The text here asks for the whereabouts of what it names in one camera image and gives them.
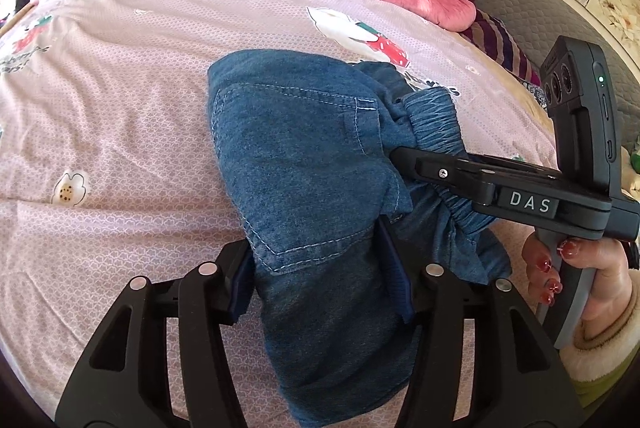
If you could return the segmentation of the white and green sleeve forearm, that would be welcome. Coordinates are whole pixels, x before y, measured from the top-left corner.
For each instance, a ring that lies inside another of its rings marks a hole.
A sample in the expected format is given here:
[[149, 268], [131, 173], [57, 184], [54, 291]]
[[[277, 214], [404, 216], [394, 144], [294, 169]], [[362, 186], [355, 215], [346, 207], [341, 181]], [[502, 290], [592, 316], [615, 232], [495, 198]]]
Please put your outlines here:
[[630, 270], [632, 293], [622, 316], [600, 335], [587, 340], [578, 327], [560, 351], [578, 401], [590, 415], [604, 401], [639, 351], [639, 271]]

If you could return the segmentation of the right hand red nails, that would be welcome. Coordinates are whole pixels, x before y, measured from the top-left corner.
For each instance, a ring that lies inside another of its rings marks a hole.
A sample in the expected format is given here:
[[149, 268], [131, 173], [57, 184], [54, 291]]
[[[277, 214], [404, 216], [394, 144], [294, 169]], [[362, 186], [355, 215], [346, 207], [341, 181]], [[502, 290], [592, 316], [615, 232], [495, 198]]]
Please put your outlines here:
[[[605, 332], [629, 306], [632, 289], [628, 260], [618, 240], [563, 240], [556, 253], [578, 269], [596, 269], [589, 299], [582, 312], [585, 340]], [[551, 307], [562, 292], [561, 277], [552, 266], [549, 249], [535, 234], [525, 242], [522, 258], [526, 263], [528, 293], [538, 304]]]

